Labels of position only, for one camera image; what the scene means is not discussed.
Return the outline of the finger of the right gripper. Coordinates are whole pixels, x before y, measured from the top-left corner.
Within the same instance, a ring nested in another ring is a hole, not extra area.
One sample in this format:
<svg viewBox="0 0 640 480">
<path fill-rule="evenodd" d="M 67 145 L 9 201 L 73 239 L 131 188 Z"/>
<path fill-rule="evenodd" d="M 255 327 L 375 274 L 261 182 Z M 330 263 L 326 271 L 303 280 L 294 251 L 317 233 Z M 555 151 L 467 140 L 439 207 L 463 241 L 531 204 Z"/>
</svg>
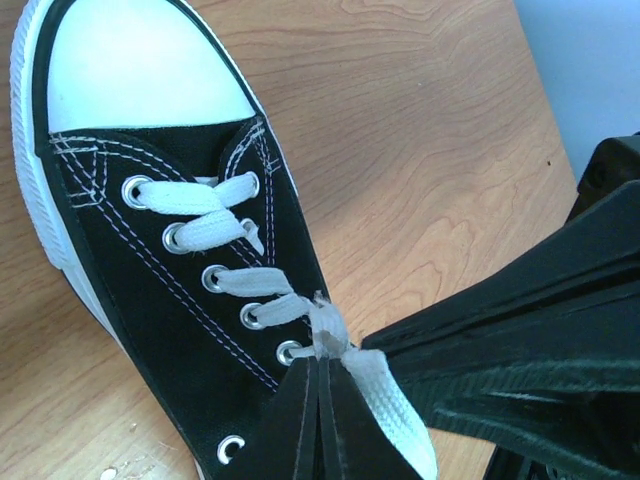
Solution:
<svg viewBox="0 0 640 480">
<path fill-rule="evenodd" d="M 464 365 L 393 356 L 391 370 L 435 429 L 490 441 L 572 475 L 636 475 L 639 362 Z"/>
</svg>

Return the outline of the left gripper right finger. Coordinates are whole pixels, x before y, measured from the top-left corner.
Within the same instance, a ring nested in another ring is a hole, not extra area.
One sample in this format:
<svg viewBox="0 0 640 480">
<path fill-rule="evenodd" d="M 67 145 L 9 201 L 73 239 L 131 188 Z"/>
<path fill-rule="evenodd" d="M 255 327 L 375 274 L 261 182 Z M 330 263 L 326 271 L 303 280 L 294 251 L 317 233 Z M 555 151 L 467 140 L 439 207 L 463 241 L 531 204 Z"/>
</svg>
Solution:
<svg viewBox="0 0 640 480">
<path fill-rule="evenodd" d="M 386 438 L 355 381 L 337 360 L 319 363 L 321 479 L 417 479 Z"/>
</svg>

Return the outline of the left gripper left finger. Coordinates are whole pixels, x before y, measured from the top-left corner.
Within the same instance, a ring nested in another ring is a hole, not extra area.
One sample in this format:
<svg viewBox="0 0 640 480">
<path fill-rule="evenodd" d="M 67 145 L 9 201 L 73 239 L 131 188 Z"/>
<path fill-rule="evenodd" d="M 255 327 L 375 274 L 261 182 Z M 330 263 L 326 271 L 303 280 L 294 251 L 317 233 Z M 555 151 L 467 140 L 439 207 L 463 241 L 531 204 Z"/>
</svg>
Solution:
<svg viewBox="0 0 640 480">
<path fill-rule="evenodd" d="M 293 362 L 253 436 L 220 479 L 315 479 L 318 440 L 318 361 Z"/>
</svg>

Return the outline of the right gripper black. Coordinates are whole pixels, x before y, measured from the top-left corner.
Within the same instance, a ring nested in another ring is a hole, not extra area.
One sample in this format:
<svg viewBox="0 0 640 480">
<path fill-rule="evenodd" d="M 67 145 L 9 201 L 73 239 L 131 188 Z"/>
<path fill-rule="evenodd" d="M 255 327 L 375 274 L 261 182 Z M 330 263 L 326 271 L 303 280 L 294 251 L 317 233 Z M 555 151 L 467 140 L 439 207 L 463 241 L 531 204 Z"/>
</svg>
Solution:
<svg viewBox="0 0 640 480">
<path fill-rule="evenodd" d="M 635 133 L 596 146 L 577 186 L 575 219 L 494 275 L 368 335 L 362 346 L 392 358 L 484 322 L 637 280 L 639 142 Z"/>
</svg>

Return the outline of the white shoelace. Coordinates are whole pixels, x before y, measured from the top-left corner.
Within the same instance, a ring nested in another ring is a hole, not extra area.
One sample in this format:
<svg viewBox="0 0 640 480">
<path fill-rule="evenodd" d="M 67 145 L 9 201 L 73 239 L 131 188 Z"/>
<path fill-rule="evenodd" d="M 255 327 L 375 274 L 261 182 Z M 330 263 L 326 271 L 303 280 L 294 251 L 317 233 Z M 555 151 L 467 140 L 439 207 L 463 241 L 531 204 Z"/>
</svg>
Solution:
<svg viewBox="0 0 640 480">
<path fill-rule="evenodd" d="M 123 182 L 121 196 L 137 210 L 188 217 L 188 222 L 172 224 L 163 233 L 162 242 L 171 253 L 206 251 L 238 239 L 248 240 L 256 252 L 264 253 L 255 222 L 240 220 L 232 212 L 233 207 L 257 197 L 260 189 L 259 177 L 252 171 L 223 181 L 211 177 L 174 182 L 140 176 Z M 212 265 L 203 271 L 201 282 L 211 293 L 266 298 L 266 303 L 252 303 L 241 311 L 242 323 L 252 330 L 308 317 L 311 346 L 290 345 L 281 348 L 280 356 L 297 359 L 327 355 L 338 359 L 391 445 L 420 478 L 437 477 L 436 454 L 427 427 L 393 378 L 385 354 L 352 346 L 344 319 L 329 300 L 322 295 L 308 299 L 296 293 L 284 271 L 276 267 L 229 270 Z"/>
</svg>

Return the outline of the black white sneaker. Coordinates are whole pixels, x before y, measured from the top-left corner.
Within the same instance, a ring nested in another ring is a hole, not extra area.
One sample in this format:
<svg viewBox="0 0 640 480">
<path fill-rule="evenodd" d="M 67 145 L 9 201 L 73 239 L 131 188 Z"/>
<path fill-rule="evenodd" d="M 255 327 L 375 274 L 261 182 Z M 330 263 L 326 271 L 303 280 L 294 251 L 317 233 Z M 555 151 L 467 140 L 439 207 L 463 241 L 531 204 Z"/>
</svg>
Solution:
<svg viewBox="0 0 640 480">
<path fill-rule="evenodd" d="M 211 293 L 212 265 L 276 267 L 295 292 L 328 293 L 279 141 L 225 46 L 184 1 L 30 1 L 10 57 L 15 168 L 50 263 L 137 367 L 203 479 L 220 479 L 253 436 L 289 367 L 309 347 L 303 316 L 261 330 L 242 309 L 266 298 Z M 257 197 L 233 207 L 246 239 L 174 254 L 188 222 L 129 207 L 131 177 L 220 181 L 254 172 Z"/>
</svg>

